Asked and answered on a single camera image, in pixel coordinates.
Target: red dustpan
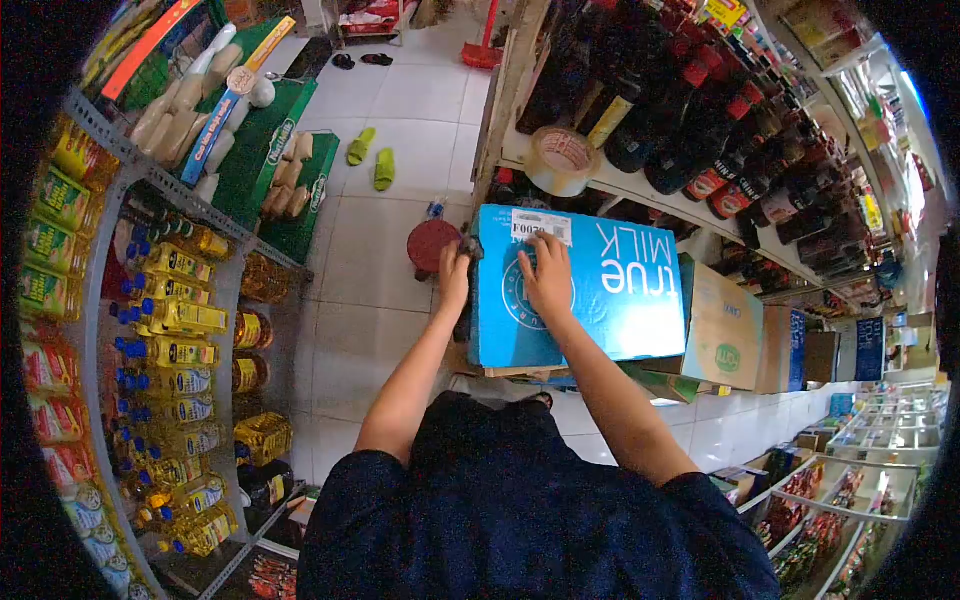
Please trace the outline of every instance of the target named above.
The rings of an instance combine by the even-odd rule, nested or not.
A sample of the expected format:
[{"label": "red dustpan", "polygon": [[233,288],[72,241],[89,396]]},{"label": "red dustpan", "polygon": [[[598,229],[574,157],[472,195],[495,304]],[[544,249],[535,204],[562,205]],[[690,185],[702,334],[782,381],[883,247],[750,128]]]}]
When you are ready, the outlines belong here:
[{"label": "red dustpan", "polygon": [[493,69],[503,60],[503,50],[490,48],[490,35],[493,31],[493,20],[496,18],[497,0],[490,2],[490,14],[487,15],[487,29],[483,33],[483,45],[464,44],[460,56],[464,64],[477,69]]}]

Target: person's right arm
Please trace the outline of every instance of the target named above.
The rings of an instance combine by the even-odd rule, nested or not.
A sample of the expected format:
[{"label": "person's right arm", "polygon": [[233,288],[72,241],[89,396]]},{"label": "person's right arm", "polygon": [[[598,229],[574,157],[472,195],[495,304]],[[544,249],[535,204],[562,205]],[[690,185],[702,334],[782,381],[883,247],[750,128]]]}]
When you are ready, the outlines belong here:
[{"label": "person's right arm", "polygon": [[616,462],[657,486],[698,471],[673,439],[650,396],[590,339],[570,311],[566,246],[543,232],[530,243],[537,249],[536,270],[525,252],[518,256],[527,296],[564,353]]}]

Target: barcode label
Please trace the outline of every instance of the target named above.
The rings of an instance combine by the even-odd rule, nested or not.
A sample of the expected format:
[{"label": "barcode label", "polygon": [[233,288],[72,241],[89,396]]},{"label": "barcode label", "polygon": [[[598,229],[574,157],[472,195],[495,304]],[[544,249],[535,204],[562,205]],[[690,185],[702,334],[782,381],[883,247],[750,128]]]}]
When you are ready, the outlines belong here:
[{"label": "barcode label", "polygon": [[573,226],[569,217],[514,208],[510,236],[520,242],[529,240],[537,231],[546,231],[573,248]]}]

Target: dark blue shirt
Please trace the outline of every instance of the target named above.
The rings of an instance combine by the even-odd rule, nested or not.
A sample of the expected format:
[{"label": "dark blue shirt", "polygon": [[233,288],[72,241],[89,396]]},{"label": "dark blue shirt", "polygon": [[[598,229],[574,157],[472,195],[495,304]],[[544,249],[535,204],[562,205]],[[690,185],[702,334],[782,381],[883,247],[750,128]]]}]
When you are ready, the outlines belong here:
[{"label": "dark blue shirt", "polygon": [[373,450],[341,460],[307,528],[298,597],[780,597],[759,538],[703,473],[656,488],[587,463],[539,407],[444,394],[409,470]]}]

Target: white tile floor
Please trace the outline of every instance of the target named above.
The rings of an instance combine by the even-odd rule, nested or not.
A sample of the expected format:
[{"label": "white tile floor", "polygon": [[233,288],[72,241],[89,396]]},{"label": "white tile floor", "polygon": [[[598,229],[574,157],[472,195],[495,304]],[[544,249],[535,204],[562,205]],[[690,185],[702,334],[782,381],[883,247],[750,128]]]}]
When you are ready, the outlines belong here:
[{"label": "white tile floor", "polygon": [[[341,139],[308,259],[316,276],[294,358],[299,380],[292,461],[294,473],[308,482],[322,484],[352,450],[377,391],[427,323],[433,290],[413,278],[406,254],[410,230],[433,200],[445,199],[444,217],[457,227],[469,216],[470,170],[490,74],[463,66],[460,49],[481,34],[480,24],[463,17],[410,32],[402,48],[350,47],[356,67],[326,66],[300,120],[300,131],[331,130]],[[359,60],[380,52],[394,57],[394,64]],[[365,127],[377,130],[368,157],[348,167],[347,145]],[[372,187],[373,159],[388,146],[396,156],[396,180],[379,193]],[[463,377],[454,384],[506,399],[540,388]],[[706,397],[658,410],[694,462],[710,471],[791,439],[827,412],[829,394],[848,388]],[[570,447],[585,460],[615,464],[583,399],[551,392],[554,417]]]}]

